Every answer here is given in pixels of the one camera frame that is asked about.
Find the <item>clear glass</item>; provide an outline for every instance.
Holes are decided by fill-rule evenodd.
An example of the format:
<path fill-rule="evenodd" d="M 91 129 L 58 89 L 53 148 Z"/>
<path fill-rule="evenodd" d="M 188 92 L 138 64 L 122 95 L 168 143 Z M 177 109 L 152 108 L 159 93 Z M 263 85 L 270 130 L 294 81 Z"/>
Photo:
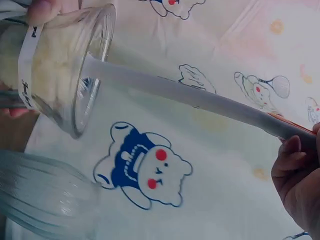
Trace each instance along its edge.
<path fill-rule="evenodd" d="M 93 240 L 100 189 L 64 162 L 0 150 L 0 212 L 46 239 Z"/>
<path fill-rule="evenodd" d="M 100 81 L 81 78 L 86 54 L 106 61 L 115 8 L 86 8 L 61 14 L 44 25 L 32 62 L 32 98 L 39 111 L 73 138 L 88 123 Z M 0 21 L 0 80 L 18 88 L 18 58 L 28 26 L 24 17 Z"/>

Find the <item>finger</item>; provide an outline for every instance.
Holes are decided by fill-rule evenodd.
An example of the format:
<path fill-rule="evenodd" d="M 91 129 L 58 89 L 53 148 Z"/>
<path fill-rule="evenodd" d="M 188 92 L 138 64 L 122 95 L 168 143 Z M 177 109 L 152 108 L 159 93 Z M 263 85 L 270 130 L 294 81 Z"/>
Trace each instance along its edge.
<path fill-rule="evenodd" d="M 32 26 L 52 20 L 61 10 L 65 0 L 34 0 L 28 8 L 27 20 Z"/>
<path fill-rule="evenodd" d="M 318 153 L 318 159 L 320 159 L 320 130 L 318 130 L 316 134 L 316 151 Z"/>
<path fill-rule="evenodd" d="M 312 132 L 314 132 L 315 134 L 317 134 L 319 132 L 320 129 L 320 122 L 315 124 L 312 128 Z"/>
<path fill-rule="evenodd" d="M 287 199 L 287 196 L 290 190 L 294 188 L 298 183 L 300 183 L 303 179 L 305 179 L 309 174 L 311 174 L 316 169 L 318 169 L 318 166 L 316 164 L 313 164 L 313 165 L 310 165 L 308 168 L 303 169 L 293 174 L 291 177 L 287 178 L 287 181 L 285 181 L 282 187 L 280 189 L 277 189 L 282 202 L 285 203 L 289 201 L 292 203 L 292 200 Z"/>
<path fill-rule="evenodd" d="M 10 114 L 9 108 L 1 109 L 1 112 L 2 112 L 4 115 L 9 115 L 9 114 Z"/>
<path fill-rule="evenodd" d="M 300 137 L 295 135 L 292 136 L 288 141 L 284 142 L 283 146 L 280 147 L 280 155 L 290 155 L 295 152 L 301 151 Z"/>
<path fill-rule="evenodd" d="M 279 157 L 274 164 L 272 177 L 285 177 L 286 172 L 293 171 L 304 167 L 306 153 L 302 151 L 294 152 L 287 157 Z"/>
<path fill-rule="evenodd" d="M 13 118 L 19 118 L 21 117 L 23 114 L 26 114 L 29 110 L 28 109 L 24 109 L 24 108 L 16 108 L 16 109 L 10 109 L 9 113 L 10 116 Z"/>

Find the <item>blue bear print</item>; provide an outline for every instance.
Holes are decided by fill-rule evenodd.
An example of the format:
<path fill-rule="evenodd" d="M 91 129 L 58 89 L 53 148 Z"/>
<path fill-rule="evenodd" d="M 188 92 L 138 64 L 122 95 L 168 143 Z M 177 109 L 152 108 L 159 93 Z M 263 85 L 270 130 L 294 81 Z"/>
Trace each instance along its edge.
<path fill-rule="evenodd" d="M 161 17 L 166 17 L 168 13 L 187 20 L 190 12 L 195 5 L 202 5 L 206 0 L 139 0 L 141 2 L 149 1 L 154 11 Z"/>
<path fill-rule="evenodd" d="M 120 188 L 144 210 L 153 202 L 180 207 L 182 186 L 193 167 L 172 150 L 170 141 L 154 132 L 140 133 L 127 122 L 113 124 L 110 135 L 113 143 L 94 167 L 95 181 L 107 190 Z"/>

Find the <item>fingernail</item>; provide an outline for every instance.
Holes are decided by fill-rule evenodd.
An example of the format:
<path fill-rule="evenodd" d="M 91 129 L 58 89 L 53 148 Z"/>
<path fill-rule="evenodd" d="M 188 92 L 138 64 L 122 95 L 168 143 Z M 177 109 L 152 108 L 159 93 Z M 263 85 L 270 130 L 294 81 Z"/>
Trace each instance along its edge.
<path fill-rule="evenodd" d="M 38 0 L 33 4 L 34 8 L 37 8 L 38 11 L 50 12 L 52 4 L 47 0 Z"/>
<path fill-rule="evenodd" d="M 284 143 L 283 151 L 284 152 L 292 152 L 292 151 L 300 152 L 301 151 L 300 138 L 298 136 L 291 137 L 288 141 Z"/>

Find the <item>red cheek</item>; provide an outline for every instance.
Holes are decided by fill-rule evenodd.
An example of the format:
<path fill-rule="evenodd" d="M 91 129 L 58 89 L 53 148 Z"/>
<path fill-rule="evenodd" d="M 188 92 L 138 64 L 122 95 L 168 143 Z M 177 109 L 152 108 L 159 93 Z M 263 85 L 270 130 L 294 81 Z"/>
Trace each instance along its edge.
<path fill-rule="evenodd" d="M 150 178 L 148 180 L 148 187 L 150 189 L 156 189 L 157 188 L 157 181 L 155 179 Z"/>

